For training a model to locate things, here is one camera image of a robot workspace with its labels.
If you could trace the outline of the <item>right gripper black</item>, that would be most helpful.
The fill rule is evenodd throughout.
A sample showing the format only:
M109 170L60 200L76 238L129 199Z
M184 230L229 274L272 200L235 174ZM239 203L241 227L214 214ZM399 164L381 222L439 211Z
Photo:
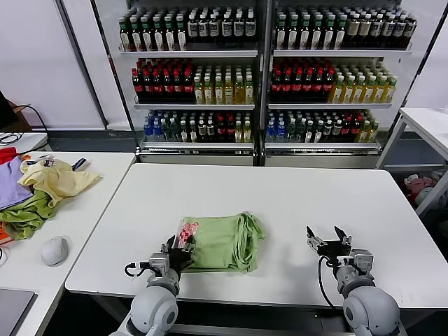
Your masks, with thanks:
M352 236L335 226L335 232L340 241L323 241L317 237L312 229L307 226L307 243L320 256L325 256L329 260L336 260L338 257L348 256L351 252Z

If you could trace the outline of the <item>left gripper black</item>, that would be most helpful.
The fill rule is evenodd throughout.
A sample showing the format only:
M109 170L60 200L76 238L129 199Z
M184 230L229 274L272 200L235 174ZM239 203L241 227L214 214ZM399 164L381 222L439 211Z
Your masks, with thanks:
M195 241L190 240L182 248L172 248L175 242L175 236L171 236L162 244L161 250L166 251L169 256L169 267L173 270L184 270L193 264L192 253L195 248Z

